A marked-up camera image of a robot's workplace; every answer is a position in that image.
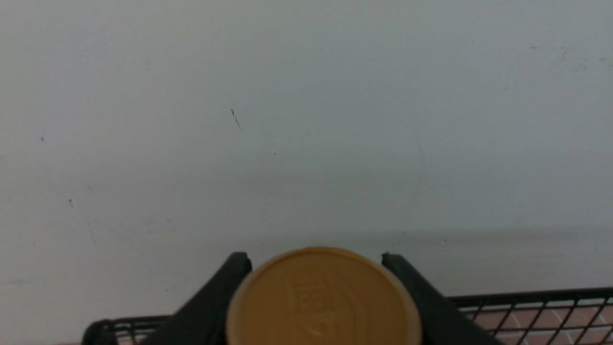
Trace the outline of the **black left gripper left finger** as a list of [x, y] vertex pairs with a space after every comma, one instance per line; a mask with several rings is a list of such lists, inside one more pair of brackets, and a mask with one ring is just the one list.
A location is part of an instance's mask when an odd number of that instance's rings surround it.
[[252, 271], [247, 253], [232, 253], [217, 272], [143, 345], [226, 345], [226, 321], [237, 288]]

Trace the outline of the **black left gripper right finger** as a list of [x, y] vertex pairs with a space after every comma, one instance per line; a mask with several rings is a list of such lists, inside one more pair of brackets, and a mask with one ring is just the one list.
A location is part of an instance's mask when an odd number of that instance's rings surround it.
[[414, 299], [426, 345], [499, 345], [440, 293], [402, 255], [384, 253], [382, 264]]

